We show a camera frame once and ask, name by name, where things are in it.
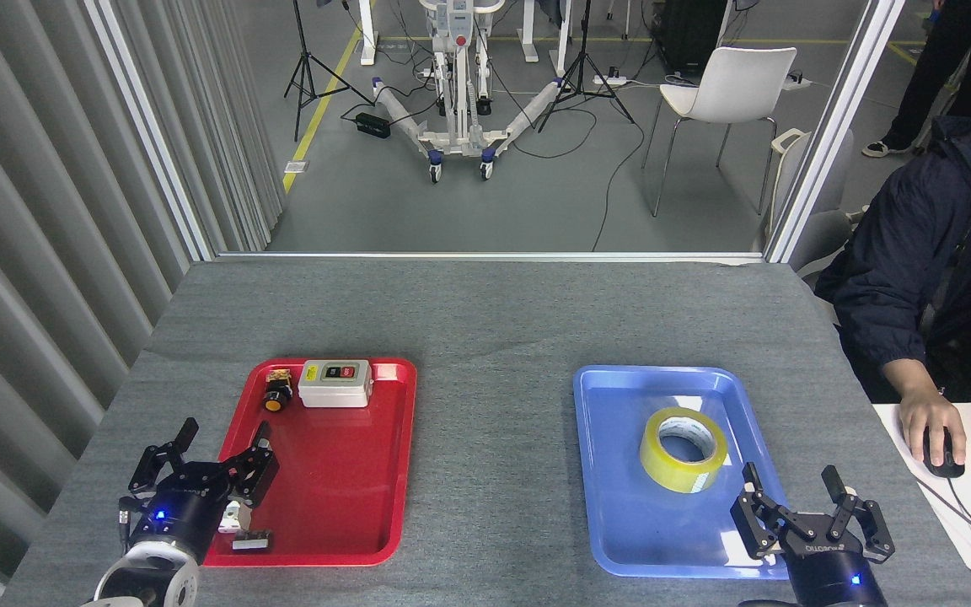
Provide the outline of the person's hand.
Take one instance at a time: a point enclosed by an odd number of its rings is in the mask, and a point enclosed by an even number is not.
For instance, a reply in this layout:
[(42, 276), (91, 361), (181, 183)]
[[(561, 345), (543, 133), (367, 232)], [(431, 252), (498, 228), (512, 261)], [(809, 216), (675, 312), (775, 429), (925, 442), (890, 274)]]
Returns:
[(958, 408), (936, 389), (915, 389), (900, 403), (903, 437), (917, 461), (928, 456), (933, 465), (947, 462), (949, 445), (955, 465), (966, 464), (967, 437)]

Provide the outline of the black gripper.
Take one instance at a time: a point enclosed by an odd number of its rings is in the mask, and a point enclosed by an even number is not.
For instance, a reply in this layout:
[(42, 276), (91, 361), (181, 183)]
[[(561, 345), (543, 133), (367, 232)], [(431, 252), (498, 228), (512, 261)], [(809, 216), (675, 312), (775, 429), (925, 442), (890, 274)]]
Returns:
[[(885, 562), (895, 546), (886, 527), (882, 509), (875, 500), (860, 498), (841, 480), (835, 465), (822, 469), (821, 479), (836, 510), (829, 530), (812, 542), (804, 540), (799, 515), (770, 498), (765, 492), (754, 462), (745, 462), (743, 489), (731, 506), (744, 549), (752, 560), (762, 560), (782, 539), (790, 583), (801, 606), (886, 606), (870, 562)], [(861, 542), (850, 531), (855, 519), (864, 535)]]
[(205, 486), (209, 464), (184, 459), (197, 431), (199, 423), (188, 417), (172, 441), (143, 450), (128, 488), (145, 506), (127, 539), (128, 548), (143, 541), (172, 543), (202, 562), (228, 501), (257, 508), (265, 499), (280, 471), (270, 423), (262, 420), (250, 446), (220, 462), (217, 476), (227, 484), (213, 486)]

